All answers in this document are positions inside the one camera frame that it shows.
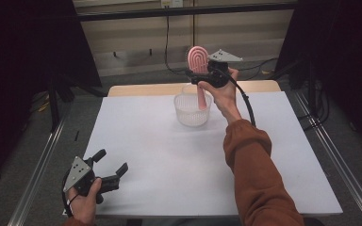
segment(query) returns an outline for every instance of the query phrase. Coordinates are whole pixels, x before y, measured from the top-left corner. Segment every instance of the silver metal plate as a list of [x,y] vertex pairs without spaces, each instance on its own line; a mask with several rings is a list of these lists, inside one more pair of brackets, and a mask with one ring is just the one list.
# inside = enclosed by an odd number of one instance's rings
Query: silver metal plate
[[76,156],[70,169],[69,176],[67,177],[66,184],[63,187],[63,191],[66,192],[72,188],[79,180],[81,180],[91,168],[82,160]]
[[243,60],[241,57],[234,56],[223,50],[217,51],[216,53],[210,55],[208,58],[217,62],[240,62]]

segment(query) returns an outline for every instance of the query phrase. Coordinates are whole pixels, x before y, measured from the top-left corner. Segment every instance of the person's left hand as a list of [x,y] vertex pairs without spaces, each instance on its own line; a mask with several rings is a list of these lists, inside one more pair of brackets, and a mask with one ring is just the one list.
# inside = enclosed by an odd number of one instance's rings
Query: person's left hand
[[87,197],[77,195],[77,190],[72,187],[69,190],[69,200],[73,199],[71,206],[75,219],[88,225],[94,225],[95,223],[95,211],[96,211],[96,194],[102,185],[102,179],[96,178],[92,186],[90,186],[90,192]]

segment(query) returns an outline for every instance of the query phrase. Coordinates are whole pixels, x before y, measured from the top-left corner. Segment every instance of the pink hairbrush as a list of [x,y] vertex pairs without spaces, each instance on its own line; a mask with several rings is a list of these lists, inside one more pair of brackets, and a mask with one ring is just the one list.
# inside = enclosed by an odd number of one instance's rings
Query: pink hairbrush
[[[208,53],[207,50],[200,46],[192,47],[188,52],[188,66],[191,71],[194,73],[208,73],[207,64],[208,64]],[[205,91],[197,87],[198,92],[198,105],[200,110],[205,110],[207,108]]]

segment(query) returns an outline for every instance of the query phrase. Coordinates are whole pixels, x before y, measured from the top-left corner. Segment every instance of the white tabletop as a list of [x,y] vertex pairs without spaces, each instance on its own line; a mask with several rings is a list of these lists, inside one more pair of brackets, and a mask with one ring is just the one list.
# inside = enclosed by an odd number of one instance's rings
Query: white tabletop
[[[257,127],[268,132],[272,160],[301,214],[342,212],[284,92],[250,93]],[[249,119],[238,97],[242,116]],[[107,150],[94,165],[105,177],[127,162],[120,189],[104,194],[98,216],[223,217],[238,214],[233,174],[222,149],[226,120],[212,105],[208,122],[180,124],[173,95],[104,99],[84,158]]]

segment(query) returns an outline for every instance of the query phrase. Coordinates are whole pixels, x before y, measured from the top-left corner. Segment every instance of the pink handle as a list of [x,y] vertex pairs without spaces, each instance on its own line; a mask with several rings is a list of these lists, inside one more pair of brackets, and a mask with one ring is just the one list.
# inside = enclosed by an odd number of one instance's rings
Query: pink handle
[[196,86],[196,88],[198,89],[198,105],[199,105],[199,109],[200,110],[205,110],[207,108],[206,105],[206,98],[205,98],[205,91]]

